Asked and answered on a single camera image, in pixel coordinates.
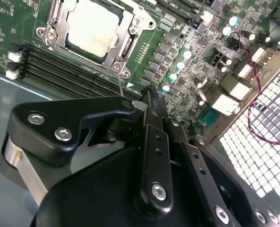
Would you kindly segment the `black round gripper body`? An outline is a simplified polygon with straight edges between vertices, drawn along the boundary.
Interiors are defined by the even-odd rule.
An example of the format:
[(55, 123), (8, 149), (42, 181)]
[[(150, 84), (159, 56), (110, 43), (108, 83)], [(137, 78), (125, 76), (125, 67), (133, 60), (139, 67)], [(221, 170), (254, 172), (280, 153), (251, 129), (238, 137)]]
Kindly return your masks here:
[(46, 194), (35, 227), (213, 227), (189, 173), (171, 147), (123, 148), (60, 181)]

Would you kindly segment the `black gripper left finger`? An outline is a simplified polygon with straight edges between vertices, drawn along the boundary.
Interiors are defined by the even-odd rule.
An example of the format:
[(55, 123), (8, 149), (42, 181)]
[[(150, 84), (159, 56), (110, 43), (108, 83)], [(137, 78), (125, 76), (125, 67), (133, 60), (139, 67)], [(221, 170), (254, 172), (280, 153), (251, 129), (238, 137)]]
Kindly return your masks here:
[(146, 87), (136, 101), (105, 96), (17, 105), (7, 127), (7, 164), (40, 207), (57, 183), (120, 149), (169, 146), (157, 94)]

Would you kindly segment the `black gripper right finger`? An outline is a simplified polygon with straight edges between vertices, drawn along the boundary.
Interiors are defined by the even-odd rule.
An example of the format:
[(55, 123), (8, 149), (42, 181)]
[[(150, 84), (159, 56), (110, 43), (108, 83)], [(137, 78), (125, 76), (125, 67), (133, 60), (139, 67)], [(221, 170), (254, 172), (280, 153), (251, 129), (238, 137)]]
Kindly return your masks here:
[(197, 200), (203, 227), (280, 227), (280, 219), (265, 200), (205, 140), (188, 140), (180, 124), (169, 118), (164, 97), (157, 94), (159, 110), (178, 158)]

